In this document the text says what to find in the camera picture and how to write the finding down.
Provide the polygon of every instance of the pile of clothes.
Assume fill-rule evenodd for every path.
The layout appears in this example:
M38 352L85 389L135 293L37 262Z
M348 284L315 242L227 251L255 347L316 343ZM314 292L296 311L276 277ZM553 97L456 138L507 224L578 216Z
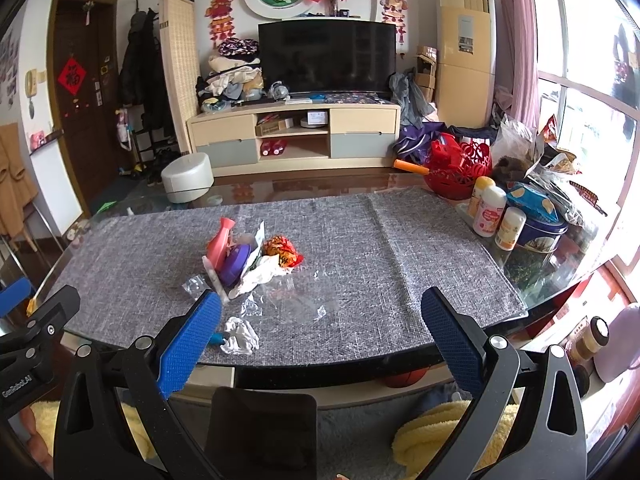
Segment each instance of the pile of clothes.
M229 38L209 56L211 72L205 82L198 78L196 92L203 112L215 112L233 101L253 101L262 97L262 70L258 42Z

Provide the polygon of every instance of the white ottoman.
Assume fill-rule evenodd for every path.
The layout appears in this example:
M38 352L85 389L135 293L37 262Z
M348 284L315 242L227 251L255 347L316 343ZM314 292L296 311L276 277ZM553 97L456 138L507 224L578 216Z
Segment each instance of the white ottoman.
M176 158L161 173L169 202L182 204L203 196L213 186L209 155L190 153Z

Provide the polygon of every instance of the blue snack package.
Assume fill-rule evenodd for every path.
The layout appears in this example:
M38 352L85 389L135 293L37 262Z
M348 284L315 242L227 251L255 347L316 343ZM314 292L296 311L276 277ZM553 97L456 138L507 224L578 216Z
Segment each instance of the blue snack package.
M558 222L558 213L548 196L533 186L521 182L507 184L507 202L519 207L528 218L542 222Z

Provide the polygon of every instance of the red bottle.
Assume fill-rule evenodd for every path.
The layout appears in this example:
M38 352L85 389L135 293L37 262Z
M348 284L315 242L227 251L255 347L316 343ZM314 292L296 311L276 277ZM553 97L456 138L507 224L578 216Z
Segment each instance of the red bottle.
M207 244L207 260L211 262L216 272L220 272L225 263L226 248L229 245L229 232L236 225L231 218L220 219L220 230Z

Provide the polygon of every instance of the chair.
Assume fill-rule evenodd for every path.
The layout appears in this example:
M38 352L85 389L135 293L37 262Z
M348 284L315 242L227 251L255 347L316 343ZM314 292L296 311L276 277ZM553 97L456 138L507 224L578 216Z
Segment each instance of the chair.
M12 331L11 324L4 318L22 301L26 300L33 291L33 286L27 278L20 278L4 290L0 290L0 336Z

